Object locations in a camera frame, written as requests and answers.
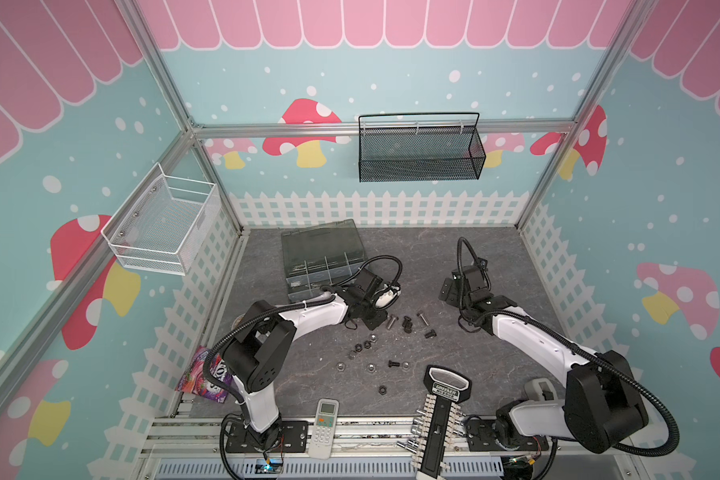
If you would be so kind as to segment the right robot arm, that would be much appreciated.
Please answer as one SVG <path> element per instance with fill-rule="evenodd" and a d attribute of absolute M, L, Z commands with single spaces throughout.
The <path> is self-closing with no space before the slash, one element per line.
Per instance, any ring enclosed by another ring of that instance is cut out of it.
<path fill-rule="evenodd" d="M 440 300 L 457 308 L 460 327 L 484 332 L 521 350 L 564 388 L 558 399 L 527 398 L 496 413 L 494 430 L 502 444 L 518 436 L 574 441 L 591 453 L 609 449 L 640 457 L 662 457 L 679 446 L 680 428 L 666 405 L 640 384 L 626 358 L 609 350 L 582 346 L 534 319 L 516 302 L 491 290 L 486 266 L 464 237 L 456 243 L 456 268 L 446 279 Z M 625 444 L 647 427 L 652 405 L 667 428 L 654 447 Z"/>

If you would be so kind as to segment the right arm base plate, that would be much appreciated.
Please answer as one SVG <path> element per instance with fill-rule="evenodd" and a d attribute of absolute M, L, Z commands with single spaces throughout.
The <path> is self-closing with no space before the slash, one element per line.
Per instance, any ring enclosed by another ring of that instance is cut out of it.
<path fill-rule="evenodd" d="M 503 436 L 495 426 L 493 417 L 469 416 L 464 429 L 470 452 L 538 454 L 549 451 L 549 442 L 544 437 L 526 437 L 517 433 Z"/>

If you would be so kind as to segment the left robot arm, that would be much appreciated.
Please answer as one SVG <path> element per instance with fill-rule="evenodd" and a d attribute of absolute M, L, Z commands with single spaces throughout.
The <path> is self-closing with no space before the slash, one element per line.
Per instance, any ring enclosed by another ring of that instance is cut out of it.
<path fill-rule="evenodd" d="M 399 298 L 402 273 L 399 258 L 377 255 L 309 299 L 279 306 L 255 302 L 209 348 L 204 379 L 235 399 L 249 432 L 263 436 L 275 431 L 281 414 L 273 383 L 292 343 L 319 329 L 356 320 L 370 329 L 378 326 Z"/>

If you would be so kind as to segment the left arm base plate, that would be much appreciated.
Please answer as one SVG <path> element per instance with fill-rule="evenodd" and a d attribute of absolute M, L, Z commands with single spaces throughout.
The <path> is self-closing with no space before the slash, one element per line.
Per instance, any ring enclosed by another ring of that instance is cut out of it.
<path fill-rule="evenodd" d="M 234 421 L 225 428 L 222 446 L 226 453 L 305 453 L 308 427 L 306 421 L 278 420 L 259 433 Z"/>

